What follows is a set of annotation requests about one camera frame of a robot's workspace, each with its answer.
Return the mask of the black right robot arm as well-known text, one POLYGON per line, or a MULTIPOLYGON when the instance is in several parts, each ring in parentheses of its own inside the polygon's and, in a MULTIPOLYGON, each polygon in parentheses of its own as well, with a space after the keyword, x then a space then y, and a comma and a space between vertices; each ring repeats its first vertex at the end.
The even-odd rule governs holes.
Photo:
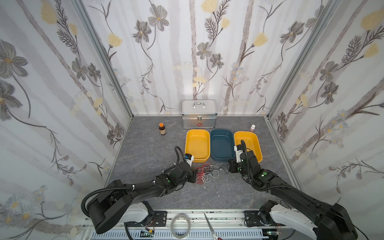
POLYGON ((240 173, 254 190, 267 192, 293 207, 290 210, 275 201, 268 201, 259 209, 258 218, 262 225, 285 225, 314 240, 358 238, 357 228, 343 206, 319 201, 291 186, 276 173, 262 169, 244 140, 234 150, 236 159, 230 161, 231 171, 240 173))

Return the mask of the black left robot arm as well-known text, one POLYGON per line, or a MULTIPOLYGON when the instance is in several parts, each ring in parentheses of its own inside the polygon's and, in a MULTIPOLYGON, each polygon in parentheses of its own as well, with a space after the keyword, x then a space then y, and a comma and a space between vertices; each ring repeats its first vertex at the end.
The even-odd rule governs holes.
POLYGON ((195 183, 197 172, 192 169, 196 159, 190 153, 175 147, 177 161, 153 180, 124 184, 115 180, 103 189, 87 194, 81 202, 82 212, 92 220, 97 234, 103 234, 115 225, 125 222, 147 222, 153 210, 146 201, 181 190, 186 183, 195 183))

